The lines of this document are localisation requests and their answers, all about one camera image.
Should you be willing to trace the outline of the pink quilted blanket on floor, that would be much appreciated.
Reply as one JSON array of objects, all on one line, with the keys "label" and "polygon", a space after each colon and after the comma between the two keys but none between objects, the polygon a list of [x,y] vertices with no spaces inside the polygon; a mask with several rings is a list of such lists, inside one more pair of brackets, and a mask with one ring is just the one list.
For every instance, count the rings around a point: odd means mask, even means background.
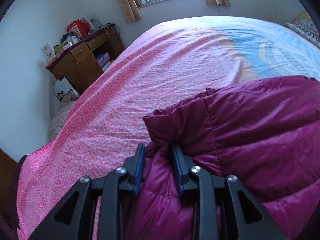
[{"label": "pink quilted blanket on floor", "polygon": [[69,112],[79,98],[74,94],[65,94],[63,92],[59,93],[58,96],[60,99],[60,106],[50,121],[47,142],[51,142],[52,140],[54,140],[61,132],[61,129],[67,121]]}]

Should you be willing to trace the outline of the brown wooden desk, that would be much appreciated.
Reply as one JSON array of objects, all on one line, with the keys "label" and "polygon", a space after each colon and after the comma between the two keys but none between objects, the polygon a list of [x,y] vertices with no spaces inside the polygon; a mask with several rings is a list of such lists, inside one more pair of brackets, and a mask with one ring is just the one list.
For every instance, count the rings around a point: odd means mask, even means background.
[{"label": "brown wooden desk", "polygon": [[67,48],[47,69],[82,94],[103,74],[97,57],[107,53],[114,61],[124,50],[119,28],[111,23]]}]

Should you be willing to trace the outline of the green item on desk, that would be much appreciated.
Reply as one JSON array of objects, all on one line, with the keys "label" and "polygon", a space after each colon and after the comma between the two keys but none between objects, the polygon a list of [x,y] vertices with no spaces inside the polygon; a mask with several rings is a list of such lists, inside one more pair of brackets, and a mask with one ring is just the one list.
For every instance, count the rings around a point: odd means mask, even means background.
[{"label": "green item on desk", "polygon": [[53,46],[54,52],[55,54],[57,54],[65,45],[67,45],[68,42],[67,41],[63,41],[62,43],[60,43],[59,45],[55,45]]}]

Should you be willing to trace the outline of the pink patterned bed sheet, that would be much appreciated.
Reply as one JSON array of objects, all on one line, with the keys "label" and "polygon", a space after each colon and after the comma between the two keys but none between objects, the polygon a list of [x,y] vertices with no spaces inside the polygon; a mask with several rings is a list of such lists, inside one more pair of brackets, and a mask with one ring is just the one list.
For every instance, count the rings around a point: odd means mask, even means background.
[{"label": "pink patterned bed sheet", "polygon": [[[81,176],[108,175],[139,144],[145,168],[145,116],[208,88],[284,76],[319,82],[319,49],[275,23],[210,16],[152,27],[78,98],[58,136],[26,157],[17,190],[19,239],[30,239]],[[137,198],[121,202],[123,234],[125,210]]]}]

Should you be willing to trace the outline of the magenta quilted down jacket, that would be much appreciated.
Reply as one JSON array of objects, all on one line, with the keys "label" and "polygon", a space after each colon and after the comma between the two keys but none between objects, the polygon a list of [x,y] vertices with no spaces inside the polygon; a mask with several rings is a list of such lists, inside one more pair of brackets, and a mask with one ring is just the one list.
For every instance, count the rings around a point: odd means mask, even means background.
[{"label": "magenta quilted down jacket", "polygon": [[144,117],[138,198],[126,208],[126,239],[190,239],[193,210],[176,190],[169,145],[210,174],[236,175],[287,239],[319,239],[319,82],[255,80],[205,92]]}]

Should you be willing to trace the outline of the patterned pillow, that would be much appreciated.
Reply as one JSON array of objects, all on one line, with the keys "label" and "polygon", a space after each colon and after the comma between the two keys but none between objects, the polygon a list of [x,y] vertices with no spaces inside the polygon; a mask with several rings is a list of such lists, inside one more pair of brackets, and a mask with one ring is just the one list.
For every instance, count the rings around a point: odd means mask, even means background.
[{"label": "patterned pillow", "polygon": [[319,48],[319,31],[315,27],[311,19],[300,18],[293,23],[287,23],[286,27],[299,34],[301,37],[308,40],[314,46]]}]

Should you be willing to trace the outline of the white printed paper bag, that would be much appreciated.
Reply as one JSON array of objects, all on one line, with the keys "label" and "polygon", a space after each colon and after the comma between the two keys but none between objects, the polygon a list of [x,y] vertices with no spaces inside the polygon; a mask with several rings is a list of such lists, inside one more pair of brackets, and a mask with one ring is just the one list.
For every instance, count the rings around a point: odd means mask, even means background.
[{"label": "white printed paper bag", "polygon": [[59,101],[62,101],[67,95],[70,95],[72,98],[78,98],[80,96],[78,91],[73,88],[73,86],[65,77],[62,80],[57,80],[54,83],[53,93],[59,99]]}]

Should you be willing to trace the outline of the white card on desk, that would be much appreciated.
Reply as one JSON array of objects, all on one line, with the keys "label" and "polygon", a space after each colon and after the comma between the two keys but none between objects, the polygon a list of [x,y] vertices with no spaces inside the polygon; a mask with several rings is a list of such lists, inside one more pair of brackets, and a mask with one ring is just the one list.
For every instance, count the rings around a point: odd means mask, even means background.
[{"label": "white card on desk", "polygon": [[54,48],[49,43],[46,43],[44,46],[42,46],[41,51],[43,52],[48,63],[50,63],[56,56]]}]

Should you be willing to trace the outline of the red box on desk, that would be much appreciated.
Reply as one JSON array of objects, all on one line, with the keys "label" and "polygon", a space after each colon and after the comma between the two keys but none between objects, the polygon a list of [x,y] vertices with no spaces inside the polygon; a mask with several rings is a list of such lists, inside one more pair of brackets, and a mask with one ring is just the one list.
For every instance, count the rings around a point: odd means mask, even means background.
[{"label": "red box on desk", "polygon": [[88,36],[91,26],[87,22],[75,20],[67,26],[66,30],[68,33],[73,33],[76,38],[82,40]]}]

